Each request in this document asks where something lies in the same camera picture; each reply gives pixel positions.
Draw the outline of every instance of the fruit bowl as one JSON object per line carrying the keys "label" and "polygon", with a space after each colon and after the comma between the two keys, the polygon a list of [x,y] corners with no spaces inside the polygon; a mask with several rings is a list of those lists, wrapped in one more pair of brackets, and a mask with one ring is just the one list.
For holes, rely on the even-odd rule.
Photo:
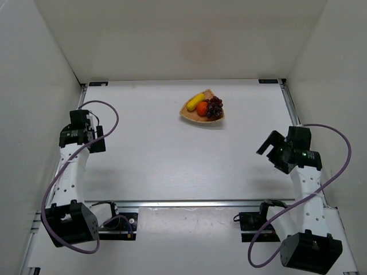
{"label": "fruit bowl", "polygon": [[[210,100],[213,97],[215,97],[215,94],[210,89],[207,89],[202,93],[205,95],[205,99]],[[208,119],[205,116],[199,116],[196,109],[193,111],[189,111],[187,106],[191,99],[189,99],[188,102],[186,102],[185,105],[183,105],[181,111],[179,112],[179,114],[183,116],[184,118],[191,120],[193,122],[198,122],[198,123],[214,123],[214,122],[218,122],[224,119],[224,110],[223,110],[223,115],[219,117],[218,119]]]}

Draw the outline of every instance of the purple cable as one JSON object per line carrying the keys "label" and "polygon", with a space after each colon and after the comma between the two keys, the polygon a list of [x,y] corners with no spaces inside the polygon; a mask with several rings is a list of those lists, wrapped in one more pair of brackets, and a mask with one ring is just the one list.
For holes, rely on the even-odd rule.
{"label": "purple cable", "polygon": [[345,163],[344,165],[342,166],[342,168],[339,170],[339,172],[337,172],[334,176],[332,176],[327,182],[325,182],[325,184],[321,185],[320,188],[316,189],[316,191],[295,202],[294,204],[292,205],[289,205],[287,208],[285,208],[284,210],[282,210],[281,212],[277,213],[276,215],[274,215],[273,217],[271,217],[266,223],[264,223],[262,225],[262,227],[256,232],[256,234],[253,236],[252,240],[251,240],[251,243],[250,243],[250,246],[248,247],[248,251],[247,251],[247,258],[248,258],[248,262],[250,263],[250,265],[252,265],[254,268],[262,268],[264,266],[266,266],[267,264],[269,264],[274,258],[275,256],[280,252],[280,247],[275,251],[275,253],[268,259],[266,260],[264,263],[260,264],[260,265],[255,265],[252,260],[251,260],[251,251],[252,251],[252,247],[256,241],[256,239],[259,237],[259,235],[261,234],[261,232],[268,226],[270,225],[274,220],[276,220],[277,218],[279,218],[281,215],[285,214],[286,212],[292,210],[293,208],[309,201],[311,198],[313,198],[314,196],[316,196],[315,193],[319,193],[321,192],[324,188],[326,188],[328,185],[330,185],[334,180],[336,180],[344,171],[345,169],[347,168],[349,162],[350,162],[350,158],[352,157],[352,146],[350,145],[350,142],[349,140],[347,139],[347,137],[339,130],[331,127],[331,126],[328,126],[328,125],[324,125],[324,124],[315,124],[315,123],[312,123],[312,124],[304,124],[304,125],[301,125],[301,126],[317,126],[317,127],[323,127],[323,128],[327,128],[327,129],[330,129],[330,130],[333,130],[334,132],[338,133],[342,138],[343,140],[345,141],[347,147],[348,147],[348,155],[347,155],[347,158],[345,160]]}
{"label": "purple cable", "polygon": [[128,221],[128,219],[127,219],[125,216],[122,216],[122,215],[116,215],[116,216],[114,216],[114,217],[112,217],[112,218],[110,218],[110,219],[106,220],[102,225],[103,225],[103,226],[105,226],[106,224],[108,224],[108,223],[110,223],[110,222],[114,221],[114,220],[115,220],[115,219],[117,219],[117,218],[122,218],[124,221],[126,221],[126,222],[127,222],[128,230],[130,231],[130,233],[131,233],[131,235],[132,235],[132,227],[131,227],[131,224],[130,224],[130,222]]}
{"label": "purple cable", "polygon": [[115,113],[116,115],[116,122],[115,122],[115,125],[112,127],[112,129],[105,135],[103,136],[100,136],[98,138],[96,138],[95,140],[92,140],[91,142],[88,142],[87,144],[81,146],[78,150],[76,150],[71,156],[70,158],[65,162],[65,164],[60,168],[60,170],[58,171],[58,173],[56,174],[56,176],[53,178],[53,180],[51,181],[50,185],[47,187],[46,189],[46,192],[45,192],[45,195],[42,199],[42,204],[41,204],[41,216],[42,216],[42,221],[43,221],[43,224],[47,230],[47,232],[56,240],[58,241],[60,244],[62,244],[63,246],[66,246],[67,248],[70,248],[71,250],[74,250],[76,252],[79,252],[79,253],[83,253],[83,254],[93,254],[93,253],[96,253],[99,249],[99,245],[100,245],[100,242],[99,242],[99,236],[97,238],[97,246],[96,248],[94,248],[93,250],[84,250],[84,249],[81,249],[81,248],[77,248],[67,242],[65,242],[63,239],[61,239],[53,230],[52,228],[50,227],[50,224],[48,224],[47,222],[47,219],[46,219],[46,214],[45,214],[45,210],[46,210],[46,201],[47,201],[47,197],[53,187],[53,185],[57,182],[57,180],[59,179],[59,177],[63,174],[63,172],[65,171],[65,169],[68,167],[70,161],[75,158],[75,156],[77,154],[80,153],[81,150],[87,148],[88,146],[92,145],[94,142],[97,142],[101,139],[104,139],[106,138],[107,136],[109,136],[110,134],[112,134],[112,132],[116,129],[117,125],[119,124],[119,114],[117,113],[117,110],[109,103],[106,103],[104,101],[101,101],[101,100],[91,100],[91,101],[87,101],[85,103],[83,103],[81,106],[78,107],[78,109],[82,108],[83,106],[87,105],[87,104],[90,104],[90,103],[101,103],[101,104],[104,104],[104,105],[107,105],[109,106],[113,112]]}

